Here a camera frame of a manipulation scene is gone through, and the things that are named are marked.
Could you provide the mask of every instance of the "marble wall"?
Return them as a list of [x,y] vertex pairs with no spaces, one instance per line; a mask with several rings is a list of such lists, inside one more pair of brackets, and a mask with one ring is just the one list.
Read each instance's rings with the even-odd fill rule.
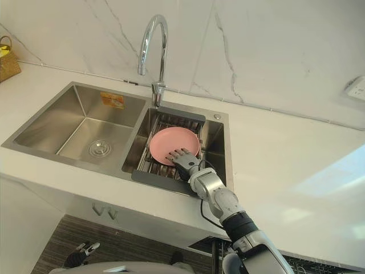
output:
[[136,73],[154,14],[169,27],[165,82],[173,90],[365,128],[365,102],[347,82],[365,75],[363,0],[0,0],[0,34],[24,61],[150,83],[156,32]]

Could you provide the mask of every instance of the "countertop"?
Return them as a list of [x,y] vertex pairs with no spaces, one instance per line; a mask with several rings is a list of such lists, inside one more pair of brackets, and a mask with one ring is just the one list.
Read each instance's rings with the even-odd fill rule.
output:
[[[72,81],[151,96],[118,80],[21,68],[0,84],[0,143]],[[365,132],[169,91],[164,100],[229,114],[236,195],[278,249],[365,268]],[[197,199],[174,192],[3,147],[0,173],[225,236]]]

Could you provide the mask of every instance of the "wall socket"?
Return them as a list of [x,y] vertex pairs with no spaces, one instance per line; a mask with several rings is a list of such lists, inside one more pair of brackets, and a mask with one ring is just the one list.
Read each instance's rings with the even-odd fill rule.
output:
[[365,76],[357,77],[346,89],[348,96],[365,101]]

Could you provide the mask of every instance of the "drain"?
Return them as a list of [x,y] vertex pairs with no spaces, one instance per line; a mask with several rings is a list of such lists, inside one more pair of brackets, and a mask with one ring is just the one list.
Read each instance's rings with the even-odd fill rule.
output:
[[94,157],[105,157],[111,150],[112,147],[105,140],[94,141],[89,146],[89,153]]

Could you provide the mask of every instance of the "pink plate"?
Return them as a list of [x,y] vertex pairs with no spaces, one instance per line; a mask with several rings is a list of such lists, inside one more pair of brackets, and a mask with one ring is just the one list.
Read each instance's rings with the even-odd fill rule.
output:
[[174,164],[166,159],[170,151],[186,148],[193,155],[197,155],[200,142],[194,132],[183,127],[168,127],[154,135],[150,144],[149,151],[152,157],[166,166]]

